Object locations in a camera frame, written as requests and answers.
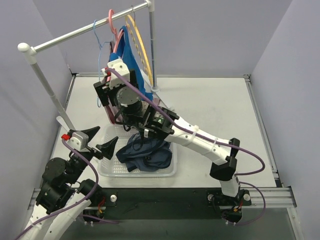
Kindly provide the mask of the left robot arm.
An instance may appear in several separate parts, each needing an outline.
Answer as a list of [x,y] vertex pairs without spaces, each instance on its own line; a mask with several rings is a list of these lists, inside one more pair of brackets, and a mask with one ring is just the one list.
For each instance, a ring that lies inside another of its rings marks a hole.
[[85,208],[97,205],[102,210],[107,198],[91,160],[110,160],[119,138],[89,146],[99,130],[99,126],[70,129],[61,136],[62,144],[70,151],[69,159],[54,157],[47,162],[33,212],[18,240],[58,240]]

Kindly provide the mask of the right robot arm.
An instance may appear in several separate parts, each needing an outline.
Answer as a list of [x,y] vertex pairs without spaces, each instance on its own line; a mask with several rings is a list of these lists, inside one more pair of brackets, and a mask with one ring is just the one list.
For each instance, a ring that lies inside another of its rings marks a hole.
[[134,127],[144,138],[163,140],[186,147],[211,160],[210,176],[218,180],[221,197],[233,204],[240,197],[240,183],[236,176],[237,153],[240,140],[222,139],[191,125],[175,112],[158,106],[152,94],[144,91],[135,70],[124,73],[107,72],[104,81],[93,87],[104,107],[118,110],[114,123]]

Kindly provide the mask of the royal blue tank top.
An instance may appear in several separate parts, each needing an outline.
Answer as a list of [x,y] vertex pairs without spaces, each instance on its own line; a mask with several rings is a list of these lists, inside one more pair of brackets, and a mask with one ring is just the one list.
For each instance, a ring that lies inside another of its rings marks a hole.
[[129,41],[128,29],[125,25],[123,25],[120,29],[122,30],[123,35],[119,38],[118,48],[116,52],[109,55],[109,61],[111,62],[121,58],[122,61],[127,65],[129,70],[134,70],[139,91],[152,101],[153,94],[151,92],[146,92],[145,82],[141,70],[133,55]]

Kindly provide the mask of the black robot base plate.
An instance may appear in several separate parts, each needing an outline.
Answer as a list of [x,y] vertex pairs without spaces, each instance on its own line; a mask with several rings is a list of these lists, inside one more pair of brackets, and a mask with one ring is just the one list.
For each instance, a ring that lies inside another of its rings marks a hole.
[[235,197],[220,188],[103,188],[82,213],[105,220],[214,220],[226,209],[244,202],[244,190]]

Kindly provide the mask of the yellow plastic hanger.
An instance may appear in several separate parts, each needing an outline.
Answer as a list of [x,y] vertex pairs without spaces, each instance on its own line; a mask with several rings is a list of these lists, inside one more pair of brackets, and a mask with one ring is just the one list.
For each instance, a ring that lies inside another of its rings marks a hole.
[[142,39],[141,34],[139,32],[138,26],[137,26],[135,20],[133,19],[133,17],[129,14],[125,16],[125,23],[126,23],[127,30],[131,36],[132,42],[133,42],[135,49],[137,51],[137,54],[138,54],[140,61],[143,65],[144,72],[146,73],[146,75],[148,77],[150,85],[153,86],[153,83],[154,83],[153,73],[151,70],[149,58],[148,58],[148,55],[147,55],[147,52],[145,49],[143,39]]

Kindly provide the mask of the dark navy tank top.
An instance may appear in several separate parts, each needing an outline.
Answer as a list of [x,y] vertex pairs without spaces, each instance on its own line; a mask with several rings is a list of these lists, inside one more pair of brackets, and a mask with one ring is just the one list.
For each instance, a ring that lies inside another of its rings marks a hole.
[[119,149],[115,156],[125,164],[127,171],[140,170],[155,172],[166,169],[172,161],[171,143],[155,138],[141,138],[139,133],[133,134],[127,144]]

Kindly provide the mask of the pink plastic hanger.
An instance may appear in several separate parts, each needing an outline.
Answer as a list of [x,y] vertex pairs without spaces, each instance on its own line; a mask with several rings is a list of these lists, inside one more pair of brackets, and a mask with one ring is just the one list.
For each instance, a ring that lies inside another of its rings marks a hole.
[[[113,67],[114,66],[113,62],[115,62],[115,66],[117,67],[120,62],[123,62],[122,58],[117,54],[117,49],[118,49],[118,45],[120,42],[120,37],[123,36],[123,30],[121,30],[118,35],[118,31],[113,26],[113,22],[112,22],[113,14],[114,14],[114,10],[110,9],[108,12],[108,24],[109,24],[110,30],[114,34],[114,37],[116,40],[114,48],[111,50],[111,54],[113,54],[115,56],[115,60],[111,61],[112,64],[110,66]],[[112,72],[110,72],[109,64],[107,64],[107,67],[105,68],[105,73],[106,73],[106,77],[107,77],[106,81],[110,84],[109,88],[111,90],[123,85],[122,81],[116,75],[114,75]]]

